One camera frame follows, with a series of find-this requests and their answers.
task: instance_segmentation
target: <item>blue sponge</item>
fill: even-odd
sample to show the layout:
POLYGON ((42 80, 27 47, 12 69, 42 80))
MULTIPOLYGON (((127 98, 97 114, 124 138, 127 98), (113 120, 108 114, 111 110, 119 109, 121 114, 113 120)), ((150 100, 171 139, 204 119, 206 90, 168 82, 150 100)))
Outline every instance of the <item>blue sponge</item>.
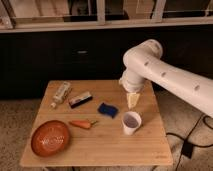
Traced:
POLYGON ((110 105, 106 105, 105 103, 102 103, 99 108, 98 108, 98 111, 101 113, 101 114, 104 114, 104 115, 109 115, 111 116, 112 118, 115 117, 115 115, 118 113, 118 109, 114 106, 110 106, 110 105))

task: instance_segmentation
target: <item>cabinet handle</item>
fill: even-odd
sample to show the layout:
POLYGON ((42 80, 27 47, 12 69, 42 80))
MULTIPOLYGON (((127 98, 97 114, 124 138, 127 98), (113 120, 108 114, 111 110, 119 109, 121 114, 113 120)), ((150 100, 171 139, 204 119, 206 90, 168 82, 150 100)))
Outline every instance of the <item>cabinet handle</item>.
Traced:
POLYGON ((84 54, 87 54, 88 51, 87 51, 87 50, 79 50, 79 51, 77 51, 77 53, 78 53, 79 55, 84 55, 84 54))

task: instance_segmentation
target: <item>black cable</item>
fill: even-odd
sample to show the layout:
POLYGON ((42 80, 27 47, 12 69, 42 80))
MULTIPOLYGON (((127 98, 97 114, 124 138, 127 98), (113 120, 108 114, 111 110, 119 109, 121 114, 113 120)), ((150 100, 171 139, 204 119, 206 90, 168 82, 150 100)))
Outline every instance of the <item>black cable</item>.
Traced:
POLYGON ((183 137, 181 137, 180 135, 175 134, 175 133, 173 133, 173 132, 167 132, 166 135, 173 135, 173 136, 175 136, 175 137, 180 138, 180 139, 183 140, 183 141, 185 140, 185 138, 183 138, 183 137))
MULTIPOLYGON (((195 130, 195 128, 197 127, 197 125, 198 125, 198 123, 200 122, 200 120, 201 120, 202 117, 203 117, 203 114, 199 117, 199 119, 197 120, 197 122, 195 123, 194 127, 191 129, 191 131, 189 132, 189 134, 187 135, 186 138, 183 138, 181 135, 178 135, 178 134, 173 133, 173 132, 168 132, 168 133, 166 133, 166 135, 176 136, 176 137, 180 138, 182 141, 184 141, 184 143, 185 143, 186 141, 188 141, 189 136, 190 136, 190 135, 192 134, 192 132, 195 130)), ((207 124, 207 122, 206 122, 206 118, 207 118, 207 116, 203 117, 203 123, 211 129, 211 127, 210 127, 210 126, 207 124)), ((194 143, 191 143, 191 144, 192 144, 193 146, 200 147, 200 148, 208 148, 208 147, 213 146, 213 144, 210 144, 210 145, 198 145, 198 144, 194 144, 194 143)), ((178 164, 177 164, 177 166, 176 166, 176 168, 175 168, 175 171, 177 171, 178 166, 179 166, 179 164, 180 164, 181 157, 182 157, 182 153, 183 153, 183 146, 182 146, 181 154, 180 154, 180 157, 179 157, 179 160, 178 160, 178 164)))
POLYGON ((177 166, 176 166, 176 168, 175 168, 175 171, 177 171, 177 169, 178 169, 178 166, 179 166, 179 164, 180 164, 180 159, 181 159, 181 157, 182 157, 182 154, 180 154, 180 157, 179 157, 179 159, 178 159, 178 164, 177 164, 177 166))
POLYGON ((189 136, 192 134, 192 132, 195 130, 195 128, 197 127, 198 123, 200 122, 201 118, 203 117, 203 114, 200 115, 199 119, 197 120, 197 122, 195 123, 194 127, 191 129, 191 131, 189 132, 188 136, 186 137, 186 139, 188 140, 189 136))
POLYGON ((207 121, 206 121, 207 118, 210 118, 210 117, 209 117, 209 116, 204 116, 204 117, 203 117, 203 123, 204 123, 207 127, 209 127, 209 129, 212 129, 212 130, 213 130, 213 127, 211 127, 211 126, 207 123, 207 121))

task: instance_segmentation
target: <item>tiled floor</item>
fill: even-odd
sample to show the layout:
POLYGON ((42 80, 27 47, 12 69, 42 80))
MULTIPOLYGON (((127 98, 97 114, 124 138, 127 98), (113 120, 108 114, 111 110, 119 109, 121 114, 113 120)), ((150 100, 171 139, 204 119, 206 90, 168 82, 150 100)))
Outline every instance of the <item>tiled floor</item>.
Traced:
MULTIPOLYGON (((167 91, 158 91, 156 96, 166 132, 173 132, 186 137, 202 113, 167 91)), ((40 99, 0 101, 0 171, 41 170, 40 168, 29 169, 19 166, 19 160, 40 102, 40 99)), ((213 126, 213 119, 207 119, 207 121, 213 126)), ((168 140, 174 158, 173 166, 83 167, 81 171, 175 170, 183 141, 171 135, 168 135, 168 140)), ((190 135, 189 141, 199 145, 212 144, 213 130, 205 126, 201 120, 190 135)), ((181 157, 178 170, 211 171, 213 170, 212 154, 213 147, 195 147, 191 159, 185 156, 181 157)))

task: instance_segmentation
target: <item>black cabinet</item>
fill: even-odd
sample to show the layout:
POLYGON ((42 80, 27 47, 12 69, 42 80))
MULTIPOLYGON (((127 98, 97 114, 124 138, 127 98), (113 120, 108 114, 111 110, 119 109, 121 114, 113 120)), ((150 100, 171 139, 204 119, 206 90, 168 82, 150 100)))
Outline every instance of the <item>black cabinet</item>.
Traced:
POLYGON ((162 60, 213 78, 213 26, 0 34, 0 98, 41 97, 49 80, 119 79, 122 58, 147 39, 162 60))

